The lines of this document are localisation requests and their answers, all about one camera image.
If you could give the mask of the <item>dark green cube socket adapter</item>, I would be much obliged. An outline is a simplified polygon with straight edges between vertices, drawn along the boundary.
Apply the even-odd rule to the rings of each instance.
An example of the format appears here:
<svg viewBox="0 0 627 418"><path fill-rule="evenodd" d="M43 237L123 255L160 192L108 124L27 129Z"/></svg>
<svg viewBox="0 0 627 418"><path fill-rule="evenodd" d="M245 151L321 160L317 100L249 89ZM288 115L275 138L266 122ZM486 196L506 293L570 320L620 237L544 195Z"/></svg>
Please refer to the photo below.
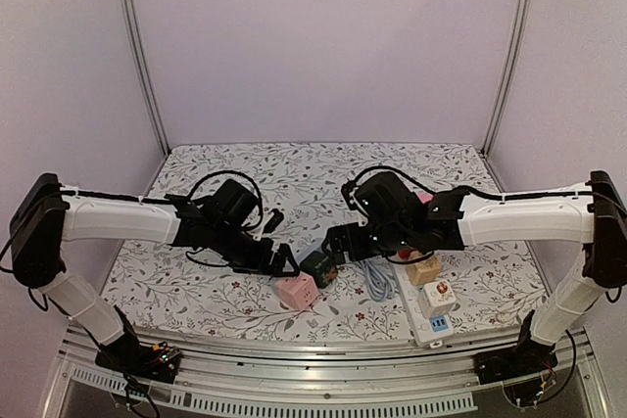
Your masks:
<svg viewBox="0 0 627 418"><path fill-rule="evenodd" d="M300 269L313 277L320 288L329 286L338 276L337 265L327 254L313 251L300 262Z"/></svg>

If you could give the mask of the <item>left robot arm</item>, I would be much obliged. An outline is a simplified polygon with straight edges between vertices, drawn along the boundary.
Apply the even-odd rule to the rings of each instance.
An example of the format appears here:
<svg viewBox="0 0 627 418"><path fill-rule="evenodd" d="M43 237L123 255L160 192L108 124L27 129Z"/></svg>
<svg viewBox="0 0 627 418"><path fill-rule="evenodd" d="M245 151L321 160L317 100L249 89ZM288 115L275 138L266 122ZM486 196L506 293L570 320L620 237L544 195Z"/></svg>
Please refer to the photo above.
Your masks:
<svg viewBox="0 0 627 418"><path fill-rule="evenodd" d="M7 270L18 283L40 293L87 333L98 349L98 366L127 378L171 384L181 350L167 342L143 345L119 307L83 277L69 273L63 245L153 242L208 250L235 273L295 277L300 269L292 250L269 237L282 219L278 209L265 212L259 188L247 189L233 178L207 196L190 190L151 199L64 186L56 174L43 173L11 218L1 253L11 257Z"/></svg>

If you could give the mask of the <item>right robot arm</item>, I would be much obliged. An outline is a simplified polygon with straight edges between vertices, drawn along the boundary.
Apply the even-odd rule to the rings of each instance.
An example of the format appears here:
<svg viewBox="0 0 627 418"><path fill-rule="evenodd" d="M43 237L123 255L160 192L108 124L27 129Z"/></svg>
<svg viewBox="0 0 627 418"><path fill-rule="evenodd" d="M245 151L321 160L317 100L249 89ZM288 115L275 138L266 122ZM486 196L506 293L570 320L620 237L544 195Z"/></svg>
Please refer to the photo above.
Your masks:
<svg viewBox="0 0 627 418"><path fill-rule="evenodd" d="M380 165L364 183L341 188L365 219L331 227L322 249L336 262L462 251L496 242L558 240L578 243L575 265L554 292L523 320L517 343L473 358L480 384L537 373L555 365L555 344L602 295L626 284L626 208L601 170L570 187L532 193L489 194L469 186L432 193L423 202L408 176Z"/></svg>

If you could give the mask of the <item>pink cube socket adapter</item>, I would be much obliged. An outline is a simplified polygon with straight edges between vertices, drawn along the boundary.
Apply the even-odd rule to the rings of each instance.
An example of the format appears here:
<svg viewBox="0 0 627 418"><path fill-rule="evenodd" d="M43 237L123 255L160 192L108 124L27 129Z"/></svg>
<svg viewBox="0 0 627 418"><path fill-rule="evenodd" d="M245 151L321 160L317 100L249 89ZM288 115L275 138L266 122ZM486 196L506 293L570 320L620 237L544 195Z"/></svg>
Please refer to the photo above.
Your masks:
<svg viewBox="0 0 627 418"><path fill-rule="evenodd" d="M308 308L319 296L314 278L304 272L296 277L280 278L274 287L279 299L285 305L298 310Z"/></svg>

